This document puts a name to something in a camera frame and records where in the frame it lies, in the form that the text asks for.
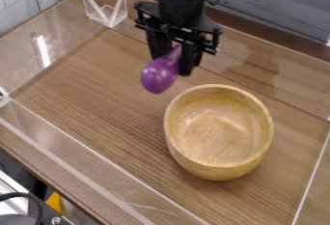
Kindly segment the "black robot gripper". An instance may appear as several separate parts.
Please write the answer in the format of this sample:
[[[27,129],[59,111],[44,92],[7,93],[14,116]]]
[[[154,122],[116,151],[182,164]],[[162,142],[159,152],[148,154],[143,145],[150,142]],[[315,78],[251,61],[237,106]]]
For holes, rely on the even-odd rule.
[[[179,74],[189,76],[201,64],[202,53],[215,54],[222,27],[205,14],[210,0],[158,0],[134,3],[135,27],[147,34],[147,43],[154,59],[171,50],[171,43],[182,43]]]

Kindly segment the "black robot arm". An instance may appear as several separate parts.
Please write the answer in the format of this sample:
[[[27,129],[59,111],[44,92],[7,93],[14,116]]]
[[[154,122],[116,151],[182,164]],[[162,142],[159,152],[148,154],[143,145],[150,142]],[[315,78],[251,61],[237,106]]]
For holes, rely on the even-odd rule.
[[[207,17],[205,4],[217,5],[219,0],[158,0],[134,3],[135,27],[146,32],[151,56],[167,54],[171,43],[182,45],[178,72],[189,76],[201,65],[205,53],[215,55],[219,47],[222,26]]]

